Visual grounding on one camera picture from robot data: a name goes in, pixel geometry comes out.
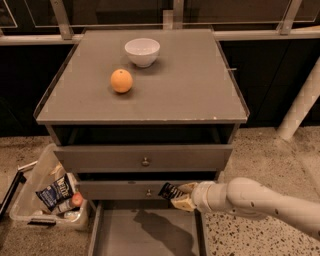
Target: floor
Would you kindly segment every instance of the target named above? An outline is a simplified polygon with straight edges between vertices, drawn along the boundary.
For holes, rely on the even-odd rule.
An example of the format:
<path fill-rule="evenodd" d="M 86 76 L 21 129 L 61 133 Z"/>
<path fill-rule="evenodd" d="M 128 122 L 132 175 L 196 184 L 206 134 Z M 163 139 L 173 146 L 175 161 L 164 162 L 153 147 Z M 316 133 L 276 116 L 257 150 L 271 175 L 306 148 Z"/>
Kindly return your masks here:
<path fill-rule="evenodd" d="M 50 142 L 49 137 L 0 138 L 1 200 L 17 166 L 37 160 Z M 319 152 L 320 127 L 299 128 L 290 141 L 278 137 L 274 128 L 240 129 L 219 179 L 247 177 L 285 195 L 320 203 Z M 319 241 L 272 217 L 251 221 L 217 212 L 207 214 L 206 220 L 211 255 L 320 255 Z M 87 231 L 29 226 L 7 214 L 0 222 L 0 255 L 86 255 L 89 223 Z"/>

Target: white pole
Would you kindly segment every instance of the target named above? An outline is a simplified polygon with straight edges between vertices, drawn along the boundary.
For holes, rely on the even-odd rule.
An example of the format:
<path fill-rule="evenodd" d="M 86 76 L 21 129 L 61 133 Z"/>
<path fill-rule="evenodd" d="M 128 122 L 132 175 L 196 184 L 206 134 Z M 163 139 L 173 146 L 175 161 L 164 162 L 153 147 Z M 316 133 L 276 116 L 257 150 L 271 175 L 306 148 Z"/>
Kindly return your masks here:
<path fill-rule="evenodd" d="M 291 139 L 301 122 L 320 96 L 320 58 L 317 60 L 297 98 L 284 117 L 277 133 L 285 140 Z"/>

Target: plastic bin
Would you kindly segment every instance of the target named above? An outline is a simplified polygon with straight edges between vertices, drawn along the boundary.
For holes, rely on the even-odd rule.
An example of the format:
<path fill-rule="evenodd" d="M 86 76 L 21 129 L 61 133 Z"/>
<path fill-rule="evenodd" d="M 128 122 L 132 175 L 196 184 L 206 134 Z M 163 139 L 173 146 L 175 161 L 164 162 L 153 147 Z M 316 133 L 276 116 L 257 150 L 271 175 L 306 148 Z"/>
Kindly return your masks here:
<path fill-rule="evenodd" d="M 57 174 L 50 175 L 59 163 L 53 153 L 55 148 L 55 144 L 49 144 L 41 154 L 38 163 L 31 171 L 27 182 L 11 208 L 10 218 L 33 224 L 48 222 L 60 226 L 74 227 L 76 230 L 84 230 L 88 226 L 90 208 L 87 200 L 83 201 L 76 218 L 73 220 L 63 218 L 63 214 L 60 216 L 41 213 L 41 209 L 44 209 L 45 206 L 37 197 L 35 191 L 44 189 L 57 179 Z"/>

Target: bowl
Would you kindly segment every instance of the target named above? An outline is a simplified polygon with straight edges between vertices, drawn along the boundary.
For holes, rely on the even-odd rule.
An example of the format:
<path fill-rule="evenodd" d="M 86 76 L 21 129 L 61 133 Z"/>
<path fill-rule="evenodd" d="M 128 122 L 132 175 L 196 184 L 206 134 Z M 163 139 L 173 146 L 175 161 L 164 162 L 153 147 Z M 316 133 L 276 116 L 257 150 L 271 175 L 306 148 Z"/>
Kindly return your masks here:
<path fill-rule="evenodd" d="M 160 44 L 150 38 L 137 38 L 126 43 L 124 49 L 130 61 L 138 67 L 146 68 L 157 59 Z"/>

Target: white robotic arm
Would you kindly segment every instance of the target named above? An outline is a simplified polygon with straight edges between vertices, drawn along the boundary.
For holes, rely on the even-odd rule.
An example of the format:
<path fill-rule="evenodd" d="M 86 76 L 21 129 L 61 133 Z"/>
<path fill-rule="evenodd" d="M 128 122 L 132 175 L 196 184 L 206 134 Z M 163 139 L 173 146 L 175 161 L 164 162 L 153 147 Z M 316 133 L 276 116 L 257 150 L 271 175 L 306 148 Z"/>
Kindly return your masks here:
<path fill-rule="evenodd" d="M 171 199 L 179 209 L 220 211 L 255 220 L 273 216 L 320 241 L 320 204 L 281 195 L 247 178 L 228 184 L 192 183 L 179 189 L 186 194 Z"/>

